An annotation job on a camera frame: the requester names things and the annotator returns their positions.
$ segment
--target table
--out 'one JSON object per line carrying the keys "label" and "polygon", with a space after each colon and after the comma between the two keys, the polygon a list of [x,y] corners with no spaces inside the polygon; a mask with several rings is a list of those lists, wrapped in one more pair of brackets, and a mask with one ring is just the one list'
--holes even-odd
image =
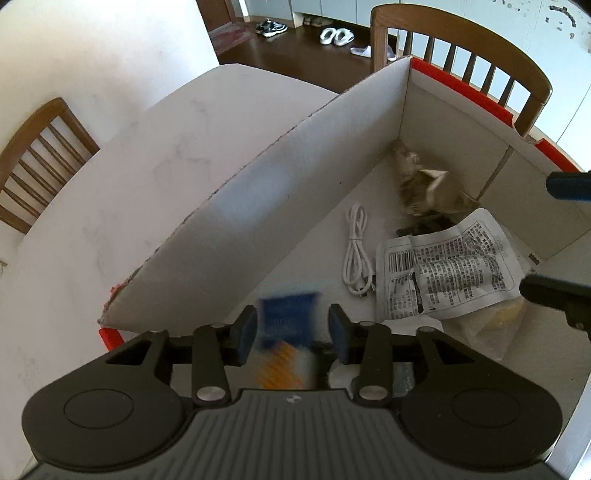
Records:
{"label": "table", "polygon": [[105,353],[109,290],[258,153],[335,93],[224,65],[146,111],[50,203],[0,283],[0,478],[31,452],[21,412],[44,385]]}

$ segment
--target barcode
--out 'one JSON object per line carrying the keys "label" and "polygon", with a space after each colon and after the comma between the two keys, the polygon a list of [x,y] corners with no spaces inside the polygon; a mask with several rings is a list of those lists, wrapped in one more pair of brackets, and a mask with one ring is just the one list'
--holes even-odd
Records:
{"label": "barcode", "polygon": [[412,249],[404,252],[391,252],[388,254],[388,266],[390,272],[403,272],[414,266],[414,254]]}

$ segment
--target metal screw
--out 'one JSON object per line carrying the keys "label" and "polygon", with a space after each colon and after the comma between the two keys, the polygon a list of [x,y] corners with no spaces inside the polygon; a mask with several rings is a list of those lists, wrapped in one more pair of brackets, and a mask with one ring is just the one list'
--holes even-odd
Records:
{"label": "metal screw", "polygon": [[226,396],[226,391],[222,387],[210,385],[201,387],[197,390],[197,398],[202,401],[218,401]]}
{"label": "metal screw", "polygon": [[379,401],[388,396],[388,390],[379,385],[366,385],[359,389],[359,396],[364,400]]}

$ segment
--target gray ribbed panel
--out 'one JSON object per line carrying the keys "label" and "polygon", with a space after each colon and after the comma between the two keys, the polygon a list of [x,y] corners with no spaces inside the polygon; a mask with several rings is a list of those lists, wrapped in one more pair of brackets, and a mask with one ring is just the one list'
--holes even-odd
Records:
{"label": "gray ribbed panel", "polygon": [[478,473],[426,455],[385,410],[352,403],[344,391],[247,390],[234,405],[204,410],[171,449],[113,473],[41,465],[30,480],[557,480],[541,463],[518,472]]}

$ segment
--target white cable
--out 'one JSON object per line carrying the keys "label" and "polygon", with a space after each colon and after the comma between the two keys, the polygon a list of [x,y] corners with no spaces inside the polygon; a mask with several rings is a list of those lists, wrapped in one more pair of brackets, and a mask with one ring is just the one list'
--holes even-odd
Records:
{"label": "white cable", "polygon": [[374,268],[363,249],[363,232],[368,223],[368,215],[359,203],[355,203],[346,217],[349,224],[349,246],[343,263],[343,281],[351,294],[361,296],[371,288],[374,279]]}

